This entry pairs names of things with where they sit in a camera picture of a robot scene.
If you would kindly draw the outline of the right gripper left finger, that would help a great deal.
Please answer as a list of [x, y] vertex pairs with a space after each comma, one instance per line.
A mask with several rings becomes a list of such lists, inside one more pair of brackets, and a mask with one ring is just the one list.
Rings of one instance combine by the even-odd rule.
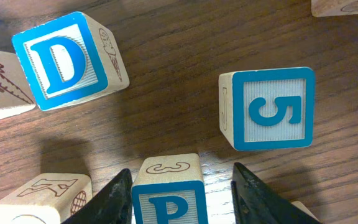
[[131, 188], [132, 175], [125, 168], [62, 224], [131, 224]]

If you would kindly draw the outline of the blue P block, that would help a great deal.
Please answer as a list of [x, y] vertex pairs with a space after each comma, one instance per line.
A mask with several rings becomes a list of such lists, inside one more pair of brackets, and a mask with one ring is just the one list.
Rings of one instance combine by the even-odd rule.
[[208, 224], [203, 173], [196, 153], [147, 158], [131, 194], [137, 224]]

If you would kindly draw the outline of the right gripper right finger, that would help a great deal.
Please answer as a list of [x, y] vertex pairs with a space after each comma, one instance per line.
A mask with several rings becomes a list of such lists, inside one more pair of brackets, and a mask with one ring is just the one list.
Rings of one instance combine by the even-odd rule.
[[231, 190], [237, 224], [321, 223], [276, 194], [239, 162], [233, 167]]

